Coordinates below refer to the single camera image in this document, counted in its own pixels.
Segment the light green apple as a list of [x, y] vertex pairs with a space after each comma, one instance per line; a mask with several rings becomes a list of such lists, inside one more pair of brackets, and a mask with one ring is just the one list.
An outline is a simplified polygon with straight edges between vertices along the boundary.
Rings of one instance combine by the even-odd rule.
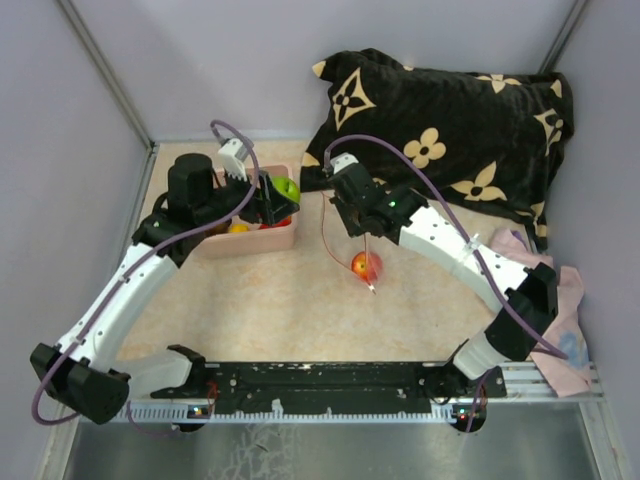
[[299, 204], [301, 193], [298, 185], [289, 177], [274, 176], [271, 178], [275, 189], [292, 202]]

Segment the yellow lemon fruit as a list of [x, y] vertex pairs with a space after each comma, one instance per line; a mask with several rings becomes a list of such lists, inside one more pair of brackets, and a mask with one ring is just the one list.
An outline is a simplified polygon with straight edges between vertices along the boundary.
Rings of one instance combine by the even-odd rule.
[[229, 233], [245, 233], [250, 231], [251, 231], [250, 227], [246, 224], [233, 224], [228, 229]]

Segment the clear zip top bag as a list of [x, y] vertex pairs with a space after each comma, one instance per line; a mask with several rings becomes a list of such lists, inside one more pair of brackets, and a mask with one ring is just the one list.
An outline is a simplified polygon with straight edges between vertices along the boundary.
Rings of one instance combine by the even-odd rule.
[[370, 293], [376, 295], [378, 292], [378, 284], [383, 277], [384, 263], [382, 274], [379, 280], [373, 285], [360, 280], [359, 277], [351, 271], [350, 265], [352, 258], [361, 251], [379, 254], [372, 248], [367, 234], [352, 238], [346, 233], [343, 233], [339, 225], [329, 218], [331, 197], [327, 193], [322, 192], [321, 198], [320, 234], [327, 255], [340, 267], [348, 271], [354, 280], [357, 280], [361, 285], [365, 286]]

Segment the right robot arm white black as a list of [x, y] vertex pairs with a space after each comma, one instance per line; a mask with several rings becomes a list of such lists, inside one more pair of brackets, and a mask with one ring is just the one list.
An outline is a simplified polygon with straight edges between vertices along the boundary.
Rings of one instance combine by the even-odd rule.
[[418, 253], [462, 281], [494, 312], [494, 320], [447, 362], [447, 384], [470, 395], [482, 376], [506, 361], [526, 359], [558, 314], [557, 275], [466, 238], [427, 199], [407, 187], [386, 191], [351, 155], [331, 161], [331, 200], [352, 237], [370, 234]]

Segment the pink plastic bin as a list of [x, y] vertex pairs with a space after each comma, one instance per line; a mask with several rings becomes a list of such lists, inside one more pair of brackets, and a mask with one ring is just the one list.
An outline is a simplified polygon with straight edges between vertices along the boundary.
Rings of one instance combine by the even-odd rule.
[[[261, 173], [287, 176], [292, 179], [291, 168], [284, 164], [264, 167], [259, 175]], [[295, 243], [297, 213], [291, 216], [292, 223], [286, 227], [260, 230], [259, 195], [260, 184], [258, 183], [252, 200], [232, 218], [231, 226], [246, 224], [250, 227], [250, 232], [229, 233], [227, 230], [226, 233], [210, 236], [196, 248], [195, 255], [206, 259], [222, 259], [292, 249]]]

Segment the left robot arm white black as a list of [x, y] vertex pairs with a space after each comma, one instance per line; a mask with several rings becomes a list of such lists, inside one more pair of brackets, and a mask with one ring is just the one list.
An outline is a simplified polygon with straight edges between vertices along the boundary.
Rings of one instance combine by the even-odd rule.
[[120, 347], [146, 305], [191, 252], [235, 217], [273, 226], [299, 210], [287, 175], [246, 169], [223, 156], [222, 177], [210, 157], [188, 153], [167, 172], [167, 190], [132, 237], [125, 257], [85, 315], [55, 345], [40, 343], [30, 362], [42, 391], [97, 425], [132, 398], [163, 390], [194, 397], [208, 384], [204, 359], [182, 346], [117, 365]]

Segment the red apple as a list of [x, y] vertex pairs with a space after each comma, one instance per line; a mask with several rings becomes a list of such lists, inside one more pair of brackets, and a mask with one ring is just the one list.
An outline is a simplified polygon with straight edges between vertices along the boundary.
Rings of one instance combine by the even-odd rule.
[[373, 285], [382, 274], [383, 262], [376, 253], [361, 251], [352, 258], [350, 268], [360, 280]]

